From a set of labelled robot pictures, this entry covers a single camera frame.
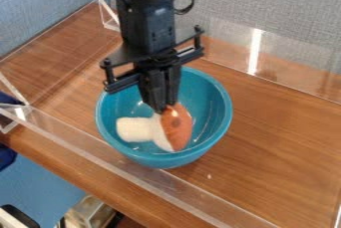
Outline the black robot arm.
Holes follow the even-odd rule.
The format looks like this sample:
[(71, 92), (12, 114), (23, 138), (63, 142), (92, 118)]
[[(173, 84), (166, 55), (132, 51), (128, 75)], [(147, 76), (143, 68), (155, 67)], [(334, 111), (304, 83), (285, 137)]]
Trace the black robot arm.
[(162, 113), (178, 99), (181, 66), (203, 55), (199, 26), (175, 28), (174, 0), (116, 0), (120, 48), (102, 62), (104, 90), (112, 94), (136, 85), (143, 102)]

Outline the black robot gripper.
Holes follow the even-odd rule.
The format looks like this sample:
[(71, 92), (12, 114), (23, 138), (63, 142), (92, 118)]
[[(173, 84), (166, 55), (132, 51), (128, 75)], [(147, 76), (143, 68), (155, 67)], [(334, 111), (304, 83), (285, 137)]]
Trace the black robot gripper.
[(174, 0), (116, 0), (123, 44), (100, 63), (104, 90), (139, 85), (143, 102), (160, 113), (178, 99), (181, 66), (203, 54), (199, 26), (178, 30)]

